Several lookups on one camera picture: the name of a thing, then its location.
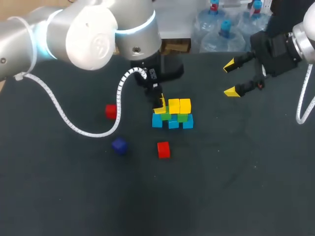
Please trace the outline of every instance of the white cable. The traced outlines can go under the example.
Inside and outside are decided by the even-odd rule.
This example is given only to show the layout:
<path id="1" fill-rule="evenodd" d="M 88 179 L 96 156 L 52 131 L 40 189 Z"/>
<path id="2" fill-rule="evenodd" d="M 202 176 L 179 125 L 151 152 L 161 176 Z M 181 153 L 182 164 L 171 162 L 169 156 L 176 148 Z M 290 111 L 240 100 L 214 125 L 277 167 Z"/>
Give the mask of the white cable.
<path id="1" fill-rule="evenodd" d="M 31 45 L 32 45 L 31 65 L 30 65 L 30 67 L 29 67 L 27 72 L 21 72 L 21 73 L 19 73 L 19 74 L 17 74 L 15 76 L 15 79 L 17 81 L 19 81 L 19 80 L 23 79 L 23 76 L 31 73 L 31 71 L 34 69 L 34 67 L 36 65 L 36 62 L 37 62 L 37 47 L 36 47 L 36 40 L 35 40 L 35 36 L 34 36 L 33 30 L 31 29 L 31 27 L 28 24 L 28 22 L 26 20 L 24 20 L 22 17 L 19 17 L 19 16 L 12 16 L 12 17 L 8 18 L 8 20 L 12 20 L 12 19 L 17 19 L 17 20 L 19 20 L 20 22 L 23 23 L 23 25 L 25 26 L 26 30 L 29 33 L 29 36 L 31 38 Z"/>
<path id="2" fill-rule="evenodd" d="M 298 103 L 298 106 L 297 106 L 297 110 L 296 110 L 296 121 L 299 124 L 304 124 L 304 122 L 306 121 L 306 119 L 308 118 L 308 116 L 310 115 L 312 109 L 315 106 L 315 97 L 314 97 L 313 100 L 311 101 L 311 103 L 309 104 L 309 106 L 307 107 L 307 109 L 306 109 L 302 119 L 300 118 L 300 116 L 301 116 L 301 109 L 302 109 L 302 105 L 303 105 L 304 94 L 305 94 L 307 83 L 309 81 L 309 78 L 310 78 L 310 75 L 311 75 L 311 72 L 312 72 L 312 67 L 313 67 L 313 65 L 309 65 L 309 68 L 308 68 L 308 70 L 306 72 L 304 84 L 303 84 L 302 91 L 301 91 L 300 100 L 299 100 L 299 103 Z"/>
<path id="3" fill-rule="evenodd" d="M 126 79 L 133 73 L 138 72 L 140 73 L 140 75 L 143 77 L 143 79 L 147 79 L 147 74 L 146 72 L 139 68 L 139 67 L 135 67 L 130 69 L 129 71 L 127 71 L 124 76 L 121 78 L 118 88 L 117 88 L 117 95 L 116 95 L 116 103 L 117 103 L 117 116 L 116 116 L 116 121 L 113 125 L 113 127 L 108 130 L 105 133 L 102 134 L 92 134 L 92 133 L 88 133 L 85 132 L 79 128 L 77 128 L 74 124 L 71 123 L 71 121 L 69 121 L 69 119 L 67 118 L 67 116 L 64 114 L 59 102 L 57 101 L 56 97 L 54 96 L 53 92 L 50 90 L 50 88 L 37 76 L 32 75 L 32 74 L 28 74 L 28 75 L 24 75 L 25 77 L 37 82 L 40 86 L 43 87 L 43 89 L 45 89 L 45 91 L 48 93 L 49 97 L 51 98 L 51 100 L 53 101 L 55 107 L 57 108 L 61 118 L 64 120 L 64 122 L 75 132 L 77 132 L 78 134 L 84 135 L 84 136 L 88 136 L 91 138 L 102 138 L 102 137 L 106 137 L 111 135 L 112 133 L 115 132 L 115 130 L 118 128 L 119 126 L 119 122 L 121 119 L 121 115 L 122 115 L 122 102 L 121 102 L 121 96 L 122 96 L 122 89 L 124 86 L 124 83 L 126 81 Z"/>

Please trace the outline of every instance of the green block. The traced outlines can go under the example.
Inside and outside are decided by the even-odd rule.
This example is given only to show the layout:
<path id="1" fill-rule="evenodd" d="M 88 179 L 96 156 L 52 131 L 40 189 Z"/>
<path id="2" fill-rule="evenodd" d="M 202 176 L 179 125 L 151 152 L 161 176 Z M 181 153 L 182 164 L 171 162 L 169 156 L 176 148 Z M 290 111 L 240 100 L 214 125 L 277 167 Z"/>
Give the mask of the green block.
<path id="1" fill-rule="evenodd" d="M 161 114 L 161 118 L 162 118 L 162 121 L 172 119 L 172 115 L 169 113 L 168 106 L 166 107 L 166 113 Z"/>
<path id="2" fill-rule="evenodd" d="M 188 121 L 188 114 L 178 114 L 177 115 L 178 123 L 184 123 Z"/>

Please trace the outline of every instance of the cable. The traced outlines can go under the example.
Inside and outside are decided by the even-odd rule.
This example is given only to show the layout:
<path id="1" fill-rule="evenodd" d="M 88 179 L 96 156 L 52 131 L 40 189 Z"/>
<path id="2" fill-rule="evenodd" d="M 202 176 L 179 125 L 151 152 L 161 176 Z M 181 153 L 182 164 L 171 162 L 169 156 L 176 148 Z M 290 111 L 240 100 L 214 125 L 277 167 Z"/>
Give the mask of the cable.
<path id="1" fill-rule="evenodd" d="M 116 121 L 113 125 L 113 127 L 108 130 L 105 133 L 101 133 L 101 134 L 92 134 L 92 133 L 88 133 L 85 132 L 79 128 L 77 128 L 73 123 L 71 123 L 71 121 L 69 121 L 69 119 L 67 118 L 67 116 L 64 114 L 59 102 L 57 101 L 56 97 L 54 96 L 53 92 L 50 90 L 50 88 L 37 76 L 32 75 L 32 74 L 28 74 L 28 75 L 24 75 L 25 77 L 37 82 L 40 86 L 42 86 L 43 89 L 45 89 L 45 91 L 48 93 L 49 97 L 51 98 L 51 100 L 53 101 L 57 111 L 59 112 L 61 118 L 64 120 L 64 122 L 75 132 L 77 132 L 78 134 L 84 135 L 84 136 L 88 136 L 91 138 L 102 138 L 102 137 L 106 137 L 111 135 L 112 133 L 114 133 L 116 131 L 116 129 L 119 126 L 119 122 L 121 119 L 121 115 L 122 115 L 122 102 L 121 102 L 121 95 L 122 95 L 122 89 L 123 86 L 125 84 L 126 79 L 133 73 L 138 72 L 143 79 L 147 79 L 147 74 L 146 72 L 139 68 L 139 67 L 135 67 L 130 69 L 129 71 L 127 71 L 124 76 L 121 78 L 118 88 L 117 88 L 117 95 L 116 95 L 116 103 L 117 103 L 117 116 L 116 116 Z"/>
<path id="2" fill-rule="evenodd" d="M 306 121 L 306 119 L 308 118 L 308 116 L 310 115 L 312 109 L 315 106 L 315 97 L 313 98 L 313 100 L 311 101 L 311 103 L 309 104 L 309 106 L 307 107 L 302 119 L 300 118 L 301 116 L 301 109 L 302 109 L 302 105 L 303 105 L 303 99 L 304 99 L 304 94 L 305 94 L 305 90 L 307 87 L 307 83 L 309 81 L 311 72 L 312 72 L 312 68 L 313 65 L 309 65 L 309 68 L 306 72 L 306 76 L 305 76 L 305 80 L 304 80 L 304 84 L 302 87 L 302 91 L 301 91 L 301 96 L 300 96 L 300 100 L 297 106 L 297 110 L 296 110 L 296 121 L 298 122 L 298 124 L 304 124 L 304 122 Z"/>

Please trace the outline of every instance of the dark blue block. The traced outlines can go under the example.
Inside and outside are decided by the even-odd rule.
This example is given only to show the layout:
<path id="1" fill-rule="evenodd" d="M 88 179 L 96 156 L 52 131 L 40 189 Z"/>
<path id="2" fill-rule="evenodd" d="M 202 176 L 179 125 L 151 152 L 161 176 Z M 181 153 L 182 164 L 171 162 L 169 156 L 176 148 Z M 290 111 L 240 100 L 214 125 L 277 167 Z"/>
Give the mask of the dark blue block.
<path id="1" fill-rule="evenodd" d="M 128 145 L 125 140 L 122 138 L 116 139 L 114 142 L 112 142 L 112 147 L 115 150 L 116 153 L 119 155 L 124 155 L 127 152 Z"/>

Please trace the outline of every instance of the blue block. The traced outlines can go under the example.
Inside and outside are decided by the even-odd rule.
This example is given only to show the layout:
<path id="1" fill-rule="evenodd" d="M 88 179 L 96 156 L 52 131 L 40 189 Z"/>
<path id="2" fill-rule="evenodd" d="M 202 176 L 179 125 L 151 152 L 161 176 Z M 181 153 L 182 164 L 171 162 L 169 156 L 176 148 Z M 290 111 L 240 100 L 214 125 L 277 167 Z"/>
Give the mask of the blue block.
<path id="1" fill-rule="evenodd" d="M 160 114 L 152 114 L 152 127 L 153 128 L 162 128 L 163 127 L 163 121 Z"/>
<path id="2" fill-rule="evenodd" d="M 127 152 L 128 145 L 125 140 L 122 138 L 116 139 L 114 142 L 112 142 L 112 147 L 115 150 L 116 153 L 119 155 L 124 155 Z"/>
<path id="3" fill-rule="evenodd" d="M 183 129 L 192 129 L 193 128 L 193 118 L 192 114 L 188 115 L 188 121 L 183 123 Z"/>
<path id="4" fill-rule="evenodd" d="M 172 119 L 168 121 L 168 128 L 169 129 L 178 129 L 179 123 L 177 121 L 177 115 L 172 115 Z"/>

